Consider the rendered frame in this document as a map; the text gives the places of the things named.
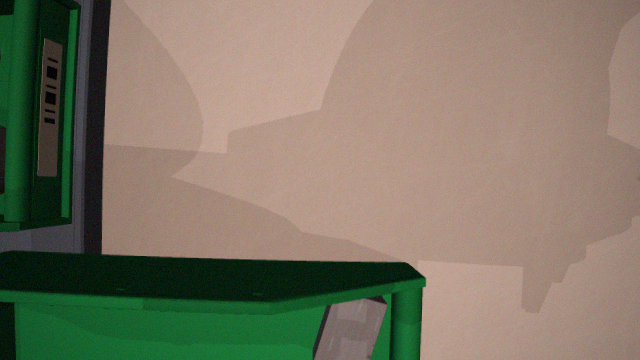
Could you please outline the pinkish-grey round disc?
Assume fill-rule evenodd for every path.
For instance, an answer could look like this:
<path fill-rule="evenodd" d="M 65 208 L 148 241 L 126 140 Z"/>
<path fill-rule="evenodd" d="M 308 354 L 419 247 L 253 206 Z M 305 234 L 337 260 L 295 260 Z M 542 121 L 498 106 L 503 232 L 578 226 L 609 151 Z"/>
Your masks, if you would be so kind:
<path fill-rule="evenodd" d="M 5 149 L 6 128 L 0 125 L 0 194 L 4 193 L 5 187 Z"/>

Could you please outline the grey metal shelf rack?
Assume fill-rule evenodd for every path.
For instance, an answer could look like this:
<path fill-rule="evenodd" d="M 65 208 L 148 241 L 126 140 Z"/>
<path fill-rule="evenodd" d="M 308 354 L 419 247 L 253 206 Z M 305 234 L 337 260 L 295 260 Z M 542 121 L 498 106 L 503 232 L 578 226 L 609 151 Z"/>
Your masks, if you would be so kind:
<path fill-rule="evenodd" d="M 73 1 L 80 13 L 80 30 L 72 222 L 55 227 L 0 232 L 0 252 L 102 254 L 104 122 L 111 0 Z"/>

